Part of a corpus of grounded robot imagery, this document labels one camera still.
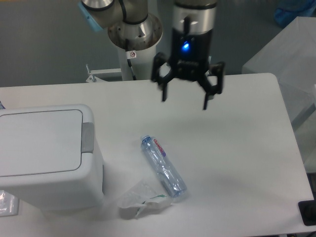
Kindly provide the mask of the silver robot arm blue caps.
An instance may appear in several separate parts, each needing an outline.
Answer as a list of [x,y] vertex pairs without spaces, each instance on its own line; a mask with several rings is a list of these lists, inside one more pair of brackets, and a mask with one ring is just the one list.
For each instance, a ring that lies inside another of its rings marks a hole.
[[[222,93],[225,63],[209,62],[216,6],[215,0],[173,2],[171,53],[154,56],[150,77],[162,91],[162,101],[174,78],[198,82],[205,91],[205,109]],[[111,41],[125,52],[147,49],[162,37],[161,23],[148,12],[146,0],[81,0],[79,8],[93,30],[107,29]]]

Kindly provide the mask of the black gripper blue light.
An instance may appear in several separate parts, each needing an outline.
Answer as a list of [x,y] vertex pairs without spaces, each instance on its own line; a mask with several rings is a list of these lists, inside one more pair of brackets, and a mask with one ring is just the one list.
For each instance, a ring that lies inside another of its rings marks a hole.
[[[208,101],[215,94],[221,94],[224,87],[225,63],[208,62],[212,30],[197,35],[186,35],[182,31],[172,30],[171,55],[159,52],[153,59],[151,81],[158,84],[162,91],[162,101],[167,99],[167,85],[174,78],[197,81],[205,91],[203,110],[207,109]],[[170,66],[165,76],[160,75],[160,68],[165,63]],[[217,84],[212,85],[205,75],[207,70],[217,78]]]

